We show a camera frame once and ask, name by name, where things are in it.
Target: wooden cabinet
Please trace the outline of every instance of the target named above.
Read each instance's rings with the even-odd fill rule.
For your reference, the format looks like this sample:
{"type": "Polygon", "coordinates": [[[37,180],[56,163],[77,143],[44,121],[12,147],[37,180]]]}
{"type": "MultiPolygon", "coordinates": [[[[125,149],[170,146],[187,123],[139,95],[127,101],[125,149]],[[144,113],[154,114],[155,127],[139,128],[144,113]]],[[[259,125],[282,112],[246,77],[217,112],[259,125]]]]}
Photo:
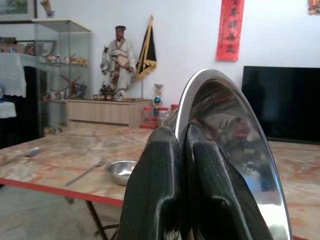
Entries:
{"type": "Polygon", "coordinates": [[[151,100],[100,101],[68,99],[66,104],[69,129],[98,125],[120,125],[139,128],[144,107],[151,100]]]}

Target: marble table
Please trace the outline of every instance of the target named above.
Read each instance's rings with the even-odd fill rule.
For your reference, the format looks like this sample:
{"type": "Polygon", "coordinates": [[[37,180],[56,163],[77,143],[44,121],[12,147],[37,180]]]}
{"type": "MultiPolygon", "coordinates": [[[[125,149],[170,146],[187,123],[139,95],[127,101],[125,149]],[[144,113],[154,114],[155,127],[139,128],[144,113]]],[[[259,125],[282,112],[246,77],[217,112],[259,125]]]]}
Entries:
{"type": "Polygon", "coordinates": [[[77,128],[0,150],[0,165],[36,147],[42,152],[19,157],[0,167],[0,184],[121,206],[125,187],[112,182],[105,167],[65,186],[104,157],[108,163],[137,161],[151,131],[141,128],[104,126],[77,128]]]}
{"type": "MultiPolygon", "coordinates": [[[[0,184],[121,206],[125,187],[111,181],[104,167],[96,168],[70,186],[67,182],[96,164],[137,161],[151,134],[148,129],[121,126],[77,128],[62,134],[0,150],[0,165],[41,147],[42,153],[0,167],[0,184]]],[[[320,238],[320,145],[270,142],[281,178],[295,236],[320,238]]]]}

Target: black and yellow flag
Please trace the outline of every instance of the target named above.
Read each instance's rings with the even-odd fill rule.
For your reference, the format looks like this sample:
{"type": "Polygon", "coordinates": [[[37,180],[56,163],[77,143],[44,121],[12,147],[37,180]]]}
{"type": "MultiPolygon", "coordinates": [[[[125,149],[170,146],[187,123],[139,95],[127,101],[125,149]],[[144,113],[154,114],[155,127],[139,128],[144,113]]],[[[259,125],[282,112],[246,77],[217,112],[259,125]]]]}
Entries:
{"type": "Polygon", "coordinates": [[[147,74],[151,73],[157,67],[152,20],[153,16],[150,17],[149,26],[143,39],[139,62],[136,64],[137,80],[142,80],[147,74]]]}

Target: glass shelf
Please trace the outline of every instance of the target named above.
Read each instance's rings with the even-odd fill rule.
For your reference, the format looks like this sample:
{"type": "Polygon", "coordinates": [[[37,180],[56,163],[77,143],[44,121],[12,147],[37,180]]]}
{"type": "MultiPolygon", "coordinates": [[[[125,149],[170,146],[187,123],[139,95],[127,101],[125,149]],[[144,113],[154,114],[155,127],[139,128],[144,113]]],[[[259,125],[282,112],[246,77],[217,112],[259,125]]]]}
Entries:
{"type": "Polygon", "coordinates": [[[34,22],[37,85],[40,88],[39,133],[45,128],[58,130],[67,123],[66,99],[91,96],[90,37],[85,25],[65,18],[36,18],[34,22]],[[44,56],[60,55],[61,59],[74,59],[79,63],[47,62],[44,56]]]}

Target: red banner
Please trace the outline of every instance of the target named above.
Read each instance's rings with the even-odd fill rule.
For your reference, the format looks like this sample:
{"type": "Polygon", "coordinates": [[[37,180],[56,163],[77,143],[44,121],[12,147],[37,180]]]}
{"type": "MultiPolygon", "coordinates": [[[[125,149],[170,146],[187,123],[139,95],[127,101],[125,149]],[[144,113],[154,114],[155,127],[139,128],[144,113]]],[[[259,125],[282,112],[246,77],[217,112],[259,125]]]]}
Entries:
{"type": "Polygon", "coordinates": [[[218,61],[237,61],[245,0],[222,0],[218,46],[218,61]]]}

